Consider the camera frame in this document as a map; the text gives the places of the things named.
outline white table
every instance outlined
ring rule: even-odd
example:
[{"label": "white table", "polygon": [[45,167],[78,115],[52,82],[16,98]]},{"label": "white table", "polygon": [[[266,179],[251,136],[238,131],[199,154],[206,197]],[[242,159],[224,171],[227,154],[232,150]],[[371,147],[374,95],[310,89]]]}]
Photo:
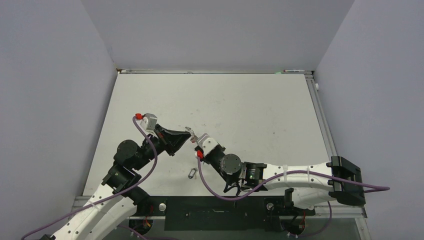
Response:
[{"label": "white table", "polygon": [[[326,162],[328,139],[310,89],[303,74],[119,74],[83,195],[93,194],[102,182],[120,142],[141,145],[144,138],[132,123],[135,113],[155,114],[166,129],[189,126],[198,136],[208,133],[243,162]],[[163,152],[140,187],[151,196],[210,196],[198,173],[188,178],[197,167],[194,147],[187,141],[173,157]],[[151,166],[139,173],[144,176]],[[202,170],[210,187],[223,194],[225,183],[215,170],[207,164]],[[235,189],[226,195],[234,194]],[[283,194],[283,188],[254,193]]]}]

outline wall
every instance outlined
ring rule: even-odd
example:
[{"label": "wall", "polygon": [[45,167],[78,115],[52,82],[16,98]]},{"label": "wall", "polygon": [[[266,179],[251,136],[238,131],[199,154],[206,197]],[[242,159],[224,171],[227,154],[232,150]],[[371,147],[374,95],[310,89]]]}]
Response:
[{"label": "wall", "polygon": [[363,181],[373,239],[422,239],[424,1],[356,0],[315,77],[337,152]]},{"label": "wall", "polygon": [[82,0],[122,69],[315,70],[354,0]]},{"label": "wall", "polygon": [[0,239],[70,211],[115,79],[80,1],[1,1]]}]

